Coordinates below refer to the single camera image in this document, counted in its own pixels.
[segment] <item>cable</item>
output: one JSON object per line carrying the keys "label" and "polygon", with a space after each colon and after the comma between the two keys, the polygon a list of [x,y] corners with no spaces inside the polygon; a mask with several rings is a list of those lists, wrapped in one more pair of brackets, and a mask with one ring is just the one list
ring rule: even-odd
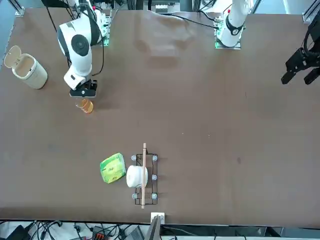
{"label": "cable", "polygon": [[82,12],[82,13],[83,13],[84,15],[86,15],[89,19],[91,19],[92,21],[94,21],[94,23],[95,23],[96,27],[98,28],[99,33],[100,33],[100,35],[101,35],[101,42],[102,42],[102,66],[101,66],[101,68],[100,68],[100,71],[99,71],[99,72],[97,72],[97,73],[95,73],[95,74],[92,74],[92,76],[94,77],[94,76],[96,76],[96,75],[100,74],[100,73],[102,72],[102,70],[104,69],[104,64],[105,64],[105,46],[104,46],[104,38],[103,38],[103,36],[102,36],[102,33],[101,33],[101,31],[100,31],[100,28],[99,28],[99,26],[98,26],[97,22],[96,22],[95,20],[93,20],[91,17],[89,17],[89,15],[88,15],[88,14],[86,14],[85,12]]}
{"label": "cable", "polygon": [[228,9],[228,8],[230,8],[231,7],[231,5],[232,5],[232,3],[225,9],[225,10],[223,10],[223,14],[225,13],[225,11]]}
{"label": "cable", "polygon": [[115,231],[114,231],[114,234],[113,234],[113,235],[109,235],[109,233],[108,233],[109,237],[114,237],[114,236],[116,235],[116,233],[117,233],[117,227],[119,227],[119,225],[116,225],[114,228],[111,229],[110,233],[112,233],[112,231],[113,231],[114,229],[115,229]]}
{"label": "cable", "polygon": [[96,17],[95,12],[92,10],[92,8],[90,8],[90,11],[91,11],[91,13],[92,13],[92,15],[94,17],[94,21],[97,22],[97,17]]}
{"label": "cable", "polygon": [[42,228],[42,226],[41,226],[41,227],[38,229],[37,223],[35,223],[35,225],[37,226],[37,228],[36,228],[35,232],[33,233],[32,237],[30,238],[30,240],[34,239],[36,233],[39,231],[40,228]]}
{"label": "cable", "polygon": [[123,229],[123,231],[125,231],[125,230],[127,230],[129,227],[131,227],[132,226],[132,224],[129,224],[128,226],[126,226],[124,229]]}
{"label": "cable", "polygon": [[239,234],[237,230],[234,230],[234,233],[236,236],[244,237],[244,240],[247,240],[246,236]]}
{"label": "cable", "polygon": [[309,35],[310,35],[310,31],[309,31],[309,27],[308,27],[308,30],[306,31],[306,34],[305,34],[305,37],[304,37],[304,40],[303,40],[303,49],[304,49],[304,52],[307,56],[310,56],[310,57],[319,57],[320,56],[320,53],[319,52],[313,52],[313,51],[309,51],[309,49],[307,48],[307,43],[308,43],[308,38],[309,38]]}
{"label": "cable", "polygon": [[75,19],[77,19],[77,18],[80,16],[80,12],[78,12],[78,10],[77,10],[76,7],[74,8],[74,10],[75,10],[75,12],[76,12],[76,18],[75,18]]}
{"label": "cable", "polygon": [[112,15],[111,22],[114,20],[114,18],[116,17],[117,12],[118,12],[119,10],[120,10],[120,9],[115,10],[115,14]]}
{"label": "cable", "polygon": [[207,19],[214,21],[214,22],[216,21],[216,19],[214,17],[210,17],[206,12],[201,10],[200,13],[204,14]]}
{"label": "cable", "polygon": [[[66,3],[65,0],[62,0],[62,1],[63,1],[64,4],[68,5],[68,8],[70,9],[69,3]],[[70,11],[71,11],[71,13],[70,13],[70,12],[68,11],[68,8],[65,8],[66,12],[69,14],[69,16],[70,16],[70,18],[71,18],[72,20],[75,20],[75,17],[74,17],[74,15],[72,14],[71,9],[70,9]]]}
{"label": "cable", "polygon": [[207,24],[204,24],[204,23],[201,23],[201,22],[193,21],[193,20],[191,20],[189,18],[186,18],[186,17],[183,17],[183,16],[178,16],[178,15],[171,15],[171,16],[177,17],[177,18],[180,18],[180,19],[183,19],[183,20],[187,20],[187,21],[195,23],[195,24],[199,24],[201,26],[205,26],[205,27],[208,27],[208,28],[219,30],[219,28],[217,26],[211,26],[211,25],[207,25]]}
{"label": "cable", "polygon": [[34,225],[36,224],[36,221],[33,221],[32,223],[30,223],[28,226],[26,226],[25,228],[24,228],[24,230],[26,230],[26,231],[30,231],[33,227],[34,227]]}
{"label": "cable", "polygon": [[76,223],[73,223],[73,228],[76,231],[76,233],[78,234],[79,239],[82,239],[82,237],[80,236],[80,226],[76,225]]}
{"label": "cable", "polygon": [[201,12],[205,7],[207,7],[210,3],[212,3],[212,2],[214,2],[213,4],[212,4],[212,7],[215,5],[215,3],[216,3],[216,1],[217,0],[211,0],[211,1],[209,1],[206,5],[204,5],[200,10],[199,10],[199,12]]}
{"label": "cable", "polygon": [[106,235],[106,232],[105,232],[105,229],[104,229],[104,226],[102,225],[102,223],[101,223],[101,227],[102,227],[102,230],[103,230],[103,235]]}
{"label": "cable", "polygon": [[90,227],[88,226],[88,224],[85,223],[85,226],[86,226],[91,232],[94,231],[94,229],[93,229],[93,228],[90,228]]}
{"label": "cable", "polygon": [[45,239],[46,232],[48,232],[51,240],[55,240],[55,238],[51,235],[51,232],[50,232],[50,229],[49,229],[51,227],[51,225],[49,226],[49,223],[43,223],[43,222],[41,224],[42,224],[42,226],[44,228],[44,231],[41,233],[41,239],[42,240]]}
{"label": "cable", "polygon": [[71,10],[71,8],[70,8],[70,4],[69,4],[69,1],[68,1],[68,0],[66,0],[66,4],[68,5],[68,8],[69,8],[69,10],[70,10],[70,12],[71,12],[71,14],[72,14],[72,19],[75,20],[74,13],[72,12],[72,10]]}
{"label": "cable", "polygon": [[46,11],[48,12],[48,15],[49,15],[49,18],[50,18],[50,20],[51,20],[51,23],[52,23],[52,25],[53,25],[53,27],[54,27],[54,30],[55,30],[55,32],[57,32],[57,28],[56,28],[56,25],[55,25],[55,23],[54,23],[54,20],[52,19],[52,16],[51,16],[51,14],[50,14],[49,8],[48,8],[47,6],[46,6],[45,8],[46,8]]}
{"label": "cable", "polygon": [[36,226],[36,236],[37,236],[38,240],[40,240],[40,238],[39,238],[39,225],[40,225],[40,222]]}
{"label": "cable", "polygon": [[194,233],[188,232],[188,231],[183,230],[183,229],[180,229],[180,228],[175,228],[175,227],[170,227],[170,226],[163,226],[163,228],[164,228],[164,229],[178,230],[178,231],[184,232],[184,233],[186,233],[186,234],[189,234],[189,235],[191,235],[191,236],[198,236],[198,235],[196,235],[196,234],[194,234]]}
{"label": "cable", "polygon": [[172,233],[172,235],[174,235],[174,238],[171,238],[170,240],[173,240],[173,239],[174,239],[174,240],[178,240],[176,234],[175,234],[174,231],[172,231],[171,229],[166,228],[166,229],[164,229],[164,231],[169,231],[170,233]]}

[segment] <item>green snack bag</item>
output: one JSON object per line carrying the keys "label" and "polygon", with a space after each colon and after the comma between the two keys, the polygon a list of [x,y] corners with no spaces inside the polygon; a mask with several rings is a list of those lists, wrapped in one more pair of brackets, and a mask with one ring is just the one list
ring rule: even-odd
{"label": "green snack bag", "polygon": [[110,184],[126,175],[124,156],[116,153],[100,163],[100,172],[103,181]]}

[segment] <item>trash can lid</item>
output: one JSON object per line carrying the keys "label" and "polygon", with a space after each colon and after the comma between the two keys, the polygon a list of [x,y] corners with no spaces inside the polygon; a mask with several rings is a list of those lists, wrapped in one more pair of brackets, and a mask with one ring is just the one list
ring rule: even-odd
{"label": "trash can lid", "polygon": [[21,56],[21,49],[17,45],[13,46],[4,58],[4,65],[7,68],[15,68],[19,63],[19,58]]}

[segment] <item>trash can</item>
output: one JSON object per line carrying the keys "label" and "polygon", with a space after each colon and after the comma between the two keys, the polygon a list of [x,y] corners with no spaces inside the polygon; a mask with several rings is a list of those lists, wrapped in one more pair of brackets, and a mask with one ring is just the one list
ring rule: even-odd
{"label": "trash can", "polygon": [[33,89],[41,89],[48,78],[43,66],[31,55],[21,54],[18,46],[13,46],[4,58],[4,65],[12,68],[13,74]]}

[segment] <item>brown table surface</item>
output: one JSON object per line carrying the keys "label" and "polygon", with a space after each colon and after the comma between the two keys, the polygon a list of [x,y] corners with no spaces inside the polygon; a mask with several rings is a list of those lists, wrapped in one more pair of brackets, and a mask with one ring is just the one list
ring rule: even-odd
{"label": "brown table surface", "polygon": [[[56,25],[69,21],[51,9]],[[197,13],[185,17],[210,22]],[[9,42],[47,70],[41,90],[0,72],[0,217],[107,222],[320,226],[320,83],[282,85],[301,45],[300,15],[249,15],[242,50],[211,28],[118,11],[94,112],[63,80],[67,61],[45,9],[16,18]],[[101,67],[100,46],[92,49]],[[114,153],[159,155],[158,205],[134,205],[126,178],[103,182]]]}

